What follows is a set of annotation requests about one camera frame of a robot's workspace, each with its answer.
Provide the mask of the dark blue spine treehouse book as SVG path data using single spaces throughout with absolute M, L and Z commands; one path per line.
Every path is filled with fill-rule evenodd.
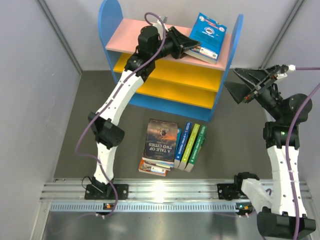
M 185 125 L 184 130 L 180 134 L 180 141 L 177 146 L 177 151 L 176 151 L 175 158 L 174 158 L 174 168 L 176 168 L 176 169 L 179 167 L 180 162 L 182 160 L 182 154 L 184 152 L 184 148 L 185 148 L 186 142 L 188 140 L 188 136 L 189 136 L 191 128 L 192 128 L 192 122 L 188 121 Z

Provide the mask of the orange bottom stack book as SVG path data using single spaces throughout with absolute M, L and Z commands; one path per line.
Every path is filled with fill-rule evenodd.
M 138 171 L 141 173 L 152 174 L 152 175 L 163 176 L 163 177 L 167 175 L 166 169 L 148 164 L 143 159 L 139 163 Z

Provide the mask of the light blue cover treehouse book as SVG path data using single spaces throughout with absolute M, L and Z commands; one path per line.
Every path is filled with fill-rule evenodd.
M 216 64 L 226 32 L 225 25 L 219 24 L 200 12 L 189 35 L 189 38 L 200 42 L 200 45 L 186 53 L 206 63 Z

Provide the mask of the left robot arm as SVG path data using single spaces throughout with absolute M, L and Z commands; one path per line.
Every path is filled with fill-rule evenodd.
M 97 145 L 97 166 L 91 183 L 86 187 L 86 199 L 117 198 L 117 190 L 113 184 L 113 165 L 117 147 L 125 136 L 118 123 L 132 96 L 156 68 L 156 60 L 168 55 L 181 59 L 187 51 L 201 44 L 173 26 L 164 29 L 162 33 L 155 26 L 145 26 L 137 40 L 135 52 L 127 60 L 111 95 L 97 112 L 89 115 Z

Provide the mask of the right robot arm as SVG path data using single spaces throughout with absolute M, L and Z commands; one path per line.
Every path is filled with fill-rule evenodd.
M 262 237 L 302 239 L 316 230 L 316 221 L 304 207 L 298 173 L 299 125 L 308 120 L 310 95 L 297 93 L 283 98 L 277 82 L 296 70 L 294 65 L 268 68 L 235 68 L 240 82 L 227 82 L 236 103 L 257 101 L 273 118 L 264 125 L 263 139 L 271 163 L 273 189 L 268 193 L 260 178 L 249 172 L 234 176 L 227 199 L 247 198 L 257 214 Z

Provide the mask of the light blue book under stack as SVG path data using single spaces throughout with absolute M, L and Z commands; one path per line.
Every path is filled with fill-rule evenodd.
M 181 138 L 181 129 L 157 128 L 150 129 L 145 143 L 143 159 L 146 162 L 173 168 L 175 155 Z

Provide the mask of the lime green spine treehouse book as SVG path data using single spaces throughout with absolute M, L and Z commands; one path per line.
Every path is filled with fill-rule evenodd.
M 178 167 L 179 170 L 183 171 L 187 166 L 187 163 L 188 163 L 194 142 L 196 140 L 199 128 L 200 128 L 200 125 L 197 123 L 193 126 L 192 132 L 190 134 L 190 137 L 188 139 L 187 145 L 185 147 L 185 150 L 184 150 L 184 153 L 182 156 L 182 160 L 180 161 L 180 165 Z

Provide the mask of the blue pink yellow bookshelf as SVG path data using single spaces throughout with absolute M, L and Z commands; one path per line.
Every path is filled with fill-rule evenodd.
M 182 59 L 162 58 L 129 103 L 209 122 L 235 56 L 243 20 L 243 14 L 239 14 L 232 33 L 225 35 L 216 64 L 189 55 Z M 101 3 L 98 33 L 115 82 L 120 80 L 127 60 L 138 45 L 138 35 L 146 25 L 142 20 L 124 18 L 117 0 Z

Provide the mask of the aluminium mounting rail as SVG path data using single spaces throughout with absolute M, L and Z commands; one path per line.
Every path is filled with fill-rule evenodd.
M 89 180 L 56 178 L 44 184 L 40 201 L 53 212 L 218 212 L 236 213 L 248 207 L 250 201 L 240 198 L 220 199 L 220 183 L 230 179 L 117 179 L 115 183 L 128 185 L 119 190 L 125 199 L 86 200 L 84 187 Z

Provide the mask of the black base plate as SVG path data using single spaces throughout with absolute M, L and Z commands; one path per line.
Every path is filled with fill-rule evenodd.
M 248 197 L 234 183 L 217 184 L 217 193 L 219 200 L 247 200 Z
M 127 200 L 129 194 L 128 184 L 114 185 L 118 200 Z M 85 200 L 116 200 L 116 193 L 113 188 L 108 185 L 106 189 L 101 190 L 92 184 L 86 186 L 84 199 Z

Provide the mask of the Tale of Two Cities book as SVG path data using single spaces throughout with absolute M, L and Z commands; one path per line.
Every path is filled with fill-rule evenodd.
M 142 159 L 173 167 L 177 136 L 176 122 L 151 118 L 147 125 Z

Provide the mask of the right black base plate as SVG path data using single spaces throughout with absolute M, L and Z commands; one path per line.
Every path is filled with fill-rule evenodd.
M 248 197 L 234 183 L 217 184 L 217 193 L 219 200 L 247 200 Z

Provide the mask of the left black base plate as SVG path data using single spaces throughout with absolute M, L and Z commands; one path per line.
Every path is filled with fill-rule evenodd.
M 129 194 L 128 184 L 114 185 L 118 200 L 127 200 Z M 116 200 L 116 193 L 113 188 L 108 185 L 106 189 L 101 190 L 92 184 L 86 186 L 84 199 L 85 200 Z

